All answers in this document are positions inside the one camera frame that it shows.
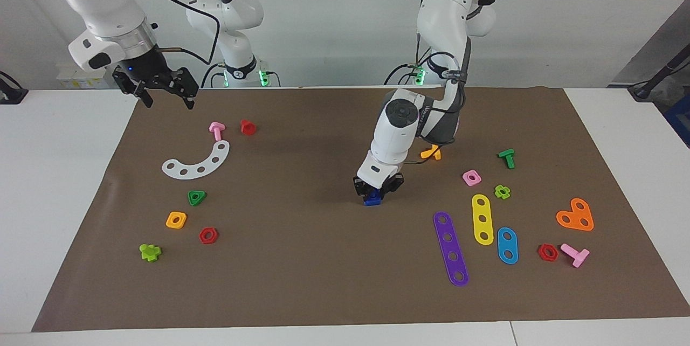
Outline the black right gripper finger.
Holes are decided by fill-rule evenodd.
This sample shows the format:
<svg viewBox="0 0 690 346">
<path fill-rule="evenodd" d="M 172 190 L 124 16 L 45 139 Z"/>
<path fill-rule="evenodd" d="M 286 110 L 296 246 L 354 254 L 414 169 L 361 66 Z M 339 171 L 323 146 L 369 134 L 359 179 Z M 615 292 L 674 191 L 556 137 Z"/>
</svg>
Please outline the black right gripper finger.
<svg viewBox="0 0 690 346">
<path fill-rule="evenodd" d="M 190 71 L 179 68 L 168 73 L 170 81 L 167 83 L 167 91 L 177 97 L 182 98 L 188 110 L 192 110 L 195 105 L 195 98 L 199 92 L 199 85 L 193 78 Z"/>
<path fill-rule="evenodd" d="M 146 90 L 144 82 L 135 83 L 127 73 L 124 72 L 121 66 L 117 66 L 112 73 L 114 82 L 119 90 L 126 95 L 133 95 L 138 98 L 146 108 L 151 108 L 153 105 L 153 98 Z"/>
</svg>

